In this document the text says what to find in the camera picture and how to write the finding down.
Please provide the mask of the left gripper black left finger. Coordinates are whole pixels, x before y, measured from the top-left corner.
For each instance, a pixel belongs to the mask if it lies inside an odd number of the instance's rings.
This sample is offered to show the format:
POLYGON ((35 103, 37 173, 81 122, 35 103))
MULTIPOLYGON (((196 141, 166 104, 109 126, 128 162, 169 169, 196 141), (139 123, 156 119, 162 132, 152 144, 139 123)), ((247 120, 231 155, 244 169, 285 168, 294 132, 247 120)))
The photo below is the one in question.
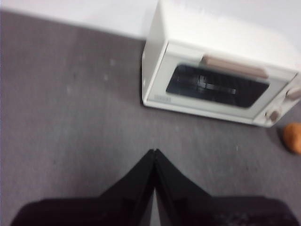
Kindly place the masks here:
POLYGON ((24 205, 13 226, 137 226, 153 192, 154 150, 97 197, 45 199, 24 205))

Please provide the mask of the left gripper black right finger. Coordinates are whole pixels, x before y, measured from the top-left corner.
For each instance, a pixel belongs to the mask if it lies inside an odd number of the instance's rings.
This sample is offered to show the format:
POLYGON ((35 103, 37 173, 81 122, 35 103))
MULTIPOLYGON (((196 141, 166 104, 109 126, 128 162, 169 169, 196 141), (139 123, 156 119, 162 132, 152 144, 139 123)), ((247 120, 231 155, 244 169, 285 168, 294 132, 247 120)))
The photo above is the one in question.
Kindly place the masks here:
POLYGON ((176 226, 294 226, 281 200, 264 196, 211 196, 155 151, 156 190, 176 226))

